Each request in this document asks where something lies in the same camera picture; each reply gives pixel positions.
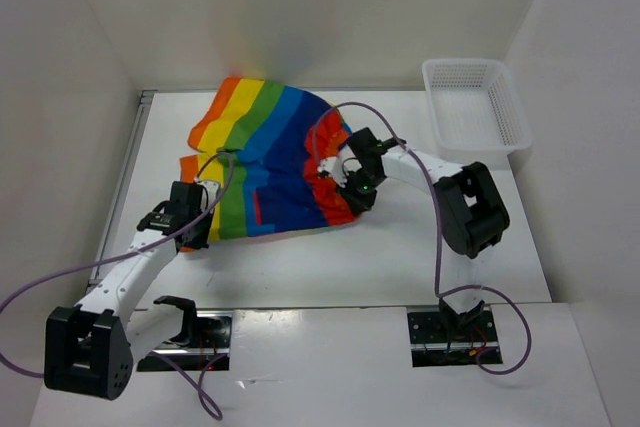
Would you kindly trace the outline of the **rainbow striped shorts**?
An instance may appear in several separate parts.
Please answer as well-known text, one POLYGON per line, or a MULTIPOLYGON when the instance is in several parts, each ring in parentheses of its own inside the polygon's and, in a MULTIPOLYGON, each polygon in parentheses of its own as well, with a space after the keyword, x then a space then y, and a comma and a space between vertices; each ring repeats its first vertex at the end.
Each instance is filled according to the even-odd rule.
POLYGON ((317 159, 337 155, 352 131, 313 93, 275 81, 228 77, 187 139, 181 178, 228 189, 211 242, 349 224, 357 220, 317 159))

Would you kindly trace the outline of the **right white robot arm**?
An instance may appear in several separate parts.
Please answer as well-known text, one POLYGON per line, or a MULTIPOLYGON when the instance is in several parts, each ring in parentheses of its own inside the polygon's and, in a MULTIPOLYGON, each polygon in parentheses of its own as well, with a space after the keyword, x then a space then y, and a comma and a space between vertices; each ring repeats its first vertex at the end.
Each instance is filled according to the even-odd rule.
POLYGON ((481 289, 496 245, 510 217, 488 167, 461 165, 415 151, 391 137, 379 140, 370 129, 355 132, 339 153, 320 162, 337 192, 355 214, 372 209, 377 187, 393 179, 431 197, 436 215, 434 291, 440 332, 460 340, 479 318, 481 289))

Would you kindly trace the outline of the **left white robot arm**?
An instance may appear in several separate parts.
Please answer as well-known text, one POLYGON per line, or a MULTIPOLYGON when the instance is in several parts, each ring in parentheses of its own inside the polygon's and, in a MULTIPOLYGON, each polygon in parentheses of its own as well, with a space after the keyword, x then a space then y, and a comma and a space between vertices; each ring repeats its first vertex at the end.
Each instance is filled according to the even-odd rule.
POLYGON ((200 323, 194 301, 162 295, 141 314, 138 304, 183 249, 207 247, 217 181, 173 183, 167 200, 138 223, 123 259, 72 307, 58 307, 45 329, 44 384, 107 400, 118 398, 135 365, 165 341, 185 347, 200 323))

